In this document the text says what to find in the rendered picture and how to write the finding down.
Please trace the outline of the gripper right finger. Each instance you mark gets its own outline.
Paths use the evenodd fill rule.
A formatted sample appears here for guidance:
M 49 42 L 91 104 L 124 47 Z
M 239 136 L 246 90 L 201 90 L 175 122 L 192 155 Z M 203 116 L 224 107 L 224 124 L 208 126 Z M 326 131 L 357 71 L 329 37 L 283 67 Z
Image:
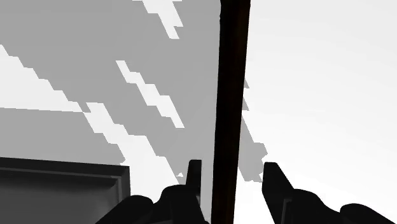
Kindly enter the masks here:
M 275 224 L 395 224 L 363 204 L 331 209 L 315 193 L 294 188 L 275 162 L 264 163 L 261 190 Z

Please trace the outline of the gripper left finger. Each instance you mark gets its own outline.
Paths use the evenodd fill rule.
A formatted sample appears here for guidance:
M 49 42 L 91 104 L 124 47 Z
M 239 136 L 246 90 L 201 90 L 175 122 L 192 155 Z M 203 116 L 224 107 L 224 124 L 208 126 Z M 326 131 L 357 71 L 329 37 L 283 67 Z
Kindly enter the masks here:
M 164 188 L 157 202 L 131 195 L 95 224 L 209 224 L 200 208 L 202 161 L 188 164 L 186 183 Z

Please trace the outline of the dark grey cabinet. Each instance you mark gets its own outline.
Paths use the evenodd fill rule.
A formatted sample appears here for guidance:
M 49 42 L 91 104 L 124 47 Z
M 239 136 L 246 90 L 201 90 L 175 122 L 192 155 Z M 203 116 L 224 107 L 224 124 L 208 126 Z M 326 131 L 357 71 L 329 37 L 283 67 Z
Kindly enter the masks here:
M 130 169 L 0 157 L 0 224 L 96 224 L 130 195 Z

